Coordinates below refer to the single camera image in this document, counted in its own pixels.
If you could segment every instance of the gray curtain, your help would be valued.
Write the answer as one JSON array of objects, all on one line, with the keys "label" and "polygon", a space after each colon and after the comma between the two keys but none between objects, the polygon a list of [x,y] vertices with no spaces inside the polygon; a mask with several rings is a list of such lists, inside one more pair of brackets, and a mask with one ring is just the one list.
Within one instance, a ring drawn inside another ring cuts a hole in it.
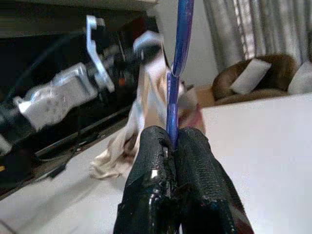
[{"label": "gray curtain", "polygon": [[312,0],[204,0],[221,72],[242,60],[285,53],[310,58]]}]

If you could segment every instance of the brown armchair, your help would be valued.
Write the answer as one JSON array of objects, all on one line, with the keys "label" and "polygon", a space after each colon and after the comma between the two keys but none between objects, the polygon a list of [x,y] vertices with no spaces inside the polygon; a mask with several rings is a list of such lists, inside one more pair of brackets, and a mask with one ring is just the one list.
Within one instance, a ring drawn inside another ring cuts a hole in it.
[{"label": "brown armchair", "polygon": [[257,57],[257,59],[272,65],[257,87],[249,94],[236,94],[230,89],[232,83],[245,70],[251,59],[239,62],[215,78],[212,86],[215,105],[288,95],[288,86],[297,70],[295,60],[289,55],[266,55]]}]

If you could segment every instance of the metal bracket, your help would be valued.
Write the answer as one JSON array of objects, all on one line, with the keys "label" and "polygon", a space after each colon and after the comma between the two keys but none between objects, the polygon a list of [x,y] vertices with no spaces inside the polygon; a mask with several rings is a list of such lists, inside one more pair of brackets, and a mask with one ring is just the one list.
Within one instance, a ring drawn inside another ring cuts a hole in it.
[{"label": "metal bracket", "polygon": [[105,26],[104,20],[97,19],[94,16],[87,16],[87,51],[98,71],[94,75],[97,85],[100,88],[107,87],[109,92],[113,92],[115,90],[115,86],[97,54],[96,42],[91,39],[91,31],[92,29],[96,29],[97,25]]}]

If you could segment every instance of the white cushion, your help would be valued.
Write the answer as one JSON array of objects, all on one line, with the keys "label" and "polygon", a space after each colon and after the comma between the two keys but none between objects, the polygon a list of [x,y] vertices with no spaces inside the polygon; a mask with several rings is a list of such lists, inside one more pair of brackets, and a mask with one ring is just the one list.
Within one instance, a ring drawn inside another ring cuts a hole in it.
[{"label": "white cushion", "polygon": [[270,63],[254,58],[230,88],[238,94],[250,93],[259,84],[270,67]]},{"label": "white cushion", "polygon": [[312,63],[307,61],[301,65],[288,87],[290,94],[312,92]]}]

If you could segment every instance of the white table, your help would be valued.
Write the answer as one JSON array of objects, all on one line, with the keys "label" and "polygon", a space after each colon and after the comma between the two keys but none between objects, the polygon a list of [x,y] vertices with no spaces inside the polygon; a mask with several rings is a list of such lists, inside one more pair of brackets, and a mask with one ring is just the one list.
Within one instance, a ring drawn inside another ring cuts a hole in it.
[{"label": "white table", "polygon": [[[213,153],[255,233],[310,233],[312,95],[212,107],[203,114]],[[90,161],[110,138],[72,159],[52,182],[0,201],[0,219],[19,233],[112,233],[126,178],[88,176]]]}]

